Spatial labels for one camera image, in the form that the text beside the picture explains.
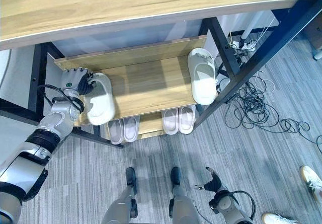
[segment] wooden shelf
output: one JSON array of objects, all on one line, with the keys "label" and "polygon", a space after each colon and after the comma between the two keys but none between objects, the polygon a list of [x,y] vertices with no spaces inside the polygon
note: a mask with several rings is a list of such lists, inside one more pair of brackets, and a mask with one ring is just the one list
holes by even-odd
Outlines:
[{"label": "wooden shelf", "polygon": [[[114,119],[195,104],[187,57],[103,69],[111,80]],[[87,107],[76,126],[89,124]]]},{"label": "wooden shelf", "polygon": [[0,50],[129,28],[292,7],[297,0],[0,0]]},{"label": "wooden shelf", "polygon": [[[106,74],[112,84],[114,119],[119,119],[195,104],[187,55],[205,41],[203,35],[67,57],[55,63],[61,69],[81,66]],[[75,125],[89,123],[85,105]]]},{"label": "wooden shelf", "polygon": [[[110,139],[107,131],[107,124],[104,124],[105,138]],[[162,116],[160,112],[145,114],[140,118],[139,134],[137,139],[144,139],[163,135]]]}]

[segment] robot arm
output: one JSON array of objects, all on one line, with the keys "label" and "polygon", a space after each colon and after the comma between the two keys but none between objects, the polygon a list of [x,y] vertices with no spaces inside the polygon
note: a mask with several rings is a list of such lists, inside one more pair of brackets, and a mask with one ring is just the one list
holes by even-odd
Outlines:
[{"label": "robot arm", "polygon": [[22,201],[37,195],[48,175],[44,166],[84,110],[79,96],[92,91],[88,84],[92,76],[82,68],[64,71],[58,89],[63,97],[53,98],[51,112],[0,166],[0,223],[17,223]]},{"label": "robot arm", "polygon": [[[214,198],[209,202],[209,206],[213,212],[216,214],[223,214],[227,224],[253,224],[252,220],[256,211],[253,198],[244,191],[229,192],[228,189],[223,186],[215,171],[210,167],[206,167],[206,169],[211,173],[212,180],[203,186],[195,185],[195,189],[204,189],[216,193]],[[235,193],[244,193],[251,198],[253,204],[251,217],[241,210],[238,201],[233,196]]]}]

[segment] slipper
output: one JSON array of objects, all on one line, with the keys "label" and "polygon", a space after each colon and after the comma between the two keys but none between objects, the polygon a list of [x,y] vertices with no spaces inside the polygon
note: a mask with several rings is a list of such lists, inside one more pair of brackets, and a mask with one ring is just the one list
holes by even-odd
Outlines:
[{"label": "slipper", "polygon": [[102,125],[110,121],[115,114],[110,79],[103,73],[95,73],[88,83],[95,82],[93,90],[85,95],[89,111],[87,118],[92,125]]},{"label": "slipper", "polygon": [[109,131],[111,143],[120,144],[124,139],[123,119],[116,119],[114,121],[109,121],[108,131]]},{"label": "slipper", "polygon": [[139,133],[140,116],[127,117],[123,119],[124,139],[127,142],[134,142]]},{"label": "slipper", "polygon": [[188,55],[193,99],[200,105],[210,105],[216,97],[215,64],[211,54],[202,48]]},{"label": "slipper", "polygon": [[179,130],[178,109],[170,109],[163,111],[162,124],[166,134],[173,135]]},{"label": "slipper", "polygon": [[181,133],[189,134],[192,132],[193,124],[196,121],[195,113],[195,105],[179,108],[179,131]]}]

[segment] power strip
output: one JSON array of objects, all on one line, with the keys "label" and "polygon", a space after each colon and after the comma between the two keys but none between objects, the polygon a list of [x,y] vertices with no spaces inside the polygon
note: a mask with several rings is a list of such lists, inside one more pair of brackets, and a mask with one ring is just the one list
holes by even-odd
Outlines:
[{"label": "power strip", "polygon": [[256,40],[251,41],[250,43],[244,43],[242,48],[239,48],[239,42],[238,41],[233,41],[232,42],[232,48],[233,49],[240,49],[240,50],[247,50],[247,51],[255,51],[256,49]]}]

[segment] white pole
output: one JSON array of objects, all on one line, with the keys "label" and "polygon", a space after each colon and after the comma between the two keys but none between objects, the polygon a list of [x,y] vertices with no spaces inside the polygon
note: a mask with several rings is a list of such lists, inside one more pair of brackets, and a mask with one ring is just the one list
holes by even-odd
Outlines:
[{"label": "white pole", "polygon": [[258,11],[258,12],[255,13],[255,15],[253,16],[252,20],[249,22],[247,28],[245,29],[245,31],[241,35],[241,39],[243,39],[243,40],[247,39],[247,37],[249,36],[251,30],[254,28],[255,24],[261,18],[263,13],[264,13],[264,11]]}]

